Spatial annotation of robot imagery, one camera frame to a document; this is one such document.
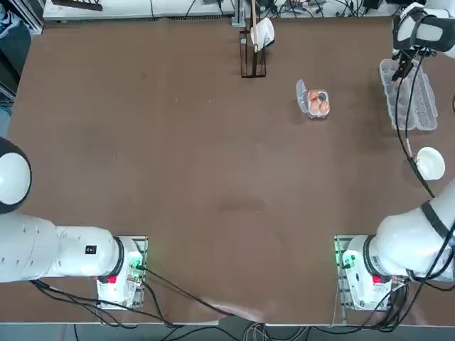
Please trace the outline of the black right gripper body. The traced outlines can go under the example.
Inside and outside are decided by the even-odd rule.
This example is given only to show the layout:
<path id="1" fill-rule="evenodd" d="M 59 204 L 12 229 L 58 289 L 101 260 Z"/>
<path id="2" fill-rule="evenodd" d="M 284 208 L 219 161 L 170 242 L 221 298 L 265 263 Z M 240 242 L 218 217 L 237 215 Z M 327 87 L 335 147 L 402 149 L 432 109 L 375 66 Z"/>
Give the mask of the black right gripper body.
<path id="1" fill-rule="evenodd" d="M 398 60 L 398 68 L 413 68 L 415 49 L 399 50 L 396 54 Z"/>

